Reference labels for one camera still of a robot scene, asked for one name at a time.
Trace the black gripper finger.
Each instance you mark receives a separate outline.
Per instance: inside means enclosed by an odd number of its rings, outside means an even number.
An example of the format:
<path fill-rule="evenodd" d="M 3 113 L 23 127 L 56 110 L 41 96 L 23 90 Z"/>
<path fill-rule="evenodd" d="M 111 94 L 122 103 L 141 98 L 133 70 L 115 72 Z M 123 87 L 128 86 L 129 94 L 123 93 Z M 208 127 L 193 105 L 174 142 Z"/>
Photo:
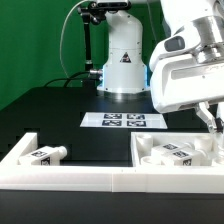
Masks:
<path fill-rule="evenodd" d="M 216 116 L 209 111 L 207 102 L 200 102 L 195 108 L 196 115 L 207 125 L 208 131 L 212 134 L 224 133 L 224 102 L 217 106 Z"/>

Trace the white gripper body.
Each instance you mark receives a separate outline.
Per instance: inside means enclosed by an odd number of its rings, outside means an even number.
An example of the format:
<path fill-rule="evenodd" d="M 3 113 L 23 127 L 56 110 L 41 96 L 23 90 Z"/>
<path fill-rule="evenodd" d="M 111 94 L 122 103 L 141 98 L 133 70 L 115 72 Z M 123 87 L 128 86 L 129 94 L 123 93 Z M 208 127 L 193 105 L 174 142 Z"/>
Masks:
<path fill-rule="evenodd" d="M 191 54 L 200 44 L 182 31 L 157 44 L 149 62 L 154 108 L 160 113 L 193 108 L 197 103 L 224 100 L 224 62 L 198 64 Z"/>

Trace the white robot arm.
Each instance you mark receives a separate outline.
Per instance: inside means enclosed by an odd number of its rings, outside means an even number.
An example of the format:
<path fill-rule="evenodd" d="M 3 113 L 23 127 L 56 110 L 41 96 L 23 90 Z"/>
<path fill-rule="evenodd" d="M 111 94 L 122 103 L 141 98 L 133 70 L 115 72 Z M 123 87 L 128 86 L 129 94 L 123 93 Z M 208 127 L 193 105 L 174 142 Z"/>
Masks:
<path fill-rule="evenodd" d="M 144 0 L 96 0 L 107 12 L 109 58 L 101 89 L 138 93 L 145 84 L 142 26 L 126 10 Z M 169 113 L 193 108 L 212 133 L 224 132 L 224 117 L 209 112 L 224 101 L 224 0 L 150 0 L 161 3 L 170 36 L 150 57 L 154 108 Z"/>

